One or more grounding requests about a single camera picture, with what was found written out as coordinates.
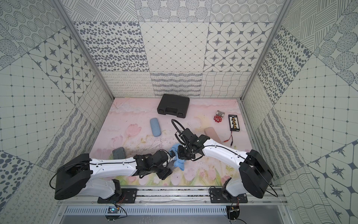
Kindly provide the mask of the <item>grey felt eyeglass case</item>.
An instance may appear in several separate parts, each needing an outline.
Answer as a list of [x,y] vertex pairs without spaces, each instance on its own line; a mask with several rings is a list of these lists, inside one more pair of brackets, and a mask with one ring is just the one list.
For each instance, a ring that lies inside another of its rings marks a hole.
[[175,169],[175,167],[174,167],[174,161],[173,161],[173,160],[171,160],[171,161],[168,163],[167,168],[170,169],[170,170],[174,170],[174,169]]

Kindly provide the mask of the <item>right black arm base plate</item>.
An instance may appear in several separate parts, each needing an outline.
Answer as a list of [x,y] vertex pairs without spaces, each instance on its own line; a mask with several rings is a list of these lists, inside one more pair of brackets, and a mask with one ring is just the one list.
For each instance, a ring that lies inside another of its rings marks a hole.
[[236,197],[231,196],[228,192],[222,191],[220,188],[210,187],[208,189],[211,203],[247,203],[246,194],[241,194]]

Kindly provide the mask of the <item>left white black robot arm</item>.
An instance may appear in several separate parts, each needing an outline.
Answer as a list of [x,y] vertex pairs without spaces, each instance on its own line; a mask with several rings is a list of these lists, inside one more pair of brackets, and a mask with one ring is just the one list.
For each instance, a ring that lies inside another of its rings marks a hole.
[[156,173],[159,179],[165,180],[172,174],[169,163],[174,156],[165,150],[118,160],[92,159],[89,154],[81,154],[61,166],[54,175],[55,199],[95,196],[99,203],[121,202],[124,195],[116,176],[143,178]]

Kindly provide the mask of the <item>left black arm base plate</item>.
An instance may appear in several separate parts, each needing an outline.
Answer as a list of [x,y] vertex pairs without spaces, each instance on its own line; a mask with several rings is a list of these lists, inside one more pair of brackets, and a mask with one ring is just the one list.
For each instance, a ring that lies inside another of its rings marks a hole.
[[109,197],[108,199],[98,198],[98,204],[121,204],[121,203],[135,203],[137,197],[138,189],[121,189],[121,194],[115,193],[113,196]]

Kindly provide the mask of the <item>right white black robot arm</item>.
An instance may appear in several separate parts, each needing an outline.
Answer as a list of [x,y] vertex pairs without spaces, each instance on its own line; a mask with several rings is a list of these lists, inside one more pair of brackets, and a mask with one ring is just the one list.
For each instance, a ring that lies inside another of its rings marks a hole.
[[240,173],[239,179],[229,178],[222,187],[222,194],[228,198],[247,194],[263,198],[273,172],[261,154],[255,150],[241,152],[228,148],[206,135],[197,136],[188,128],[175,134],[181,143],[178,157],[182,160],[196,161],[204,156],[217,159]]

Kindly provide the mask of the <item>blue microfiber cloth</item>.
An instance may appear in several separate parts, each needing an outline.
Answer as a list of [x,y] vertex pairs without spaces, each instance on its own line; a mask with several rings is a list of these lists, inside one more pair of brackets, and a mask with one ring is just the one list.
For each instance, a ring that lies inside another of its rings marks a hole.
[[185,167],[184,167],[184,163],[185,161],[182,159],[179,159],[178,157],[178,147],[181,146],[181,144],[174,144],[171,149],[169,150],[169,155],[171,157],[171,160],[174,161],[174,167],[179,168],[181,171],[184,171]]

